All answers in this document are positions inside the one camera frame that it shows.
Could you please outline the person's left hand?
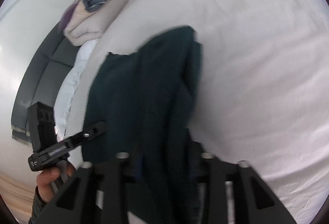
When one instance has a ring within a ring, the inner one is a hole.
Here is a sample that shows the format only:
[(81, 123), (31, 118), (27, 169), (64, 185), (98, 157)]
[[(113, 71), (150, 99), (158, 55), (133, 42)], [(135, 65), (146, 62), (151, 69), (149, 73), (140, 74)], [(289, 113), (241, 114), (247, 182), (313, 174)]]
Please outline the person's left hand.
[(55, 196), (51, 183), (61, 176), (59, 167), (52, 167), (42, 171), (36, 178), (38, 194), (45, 203), (49, 203)]

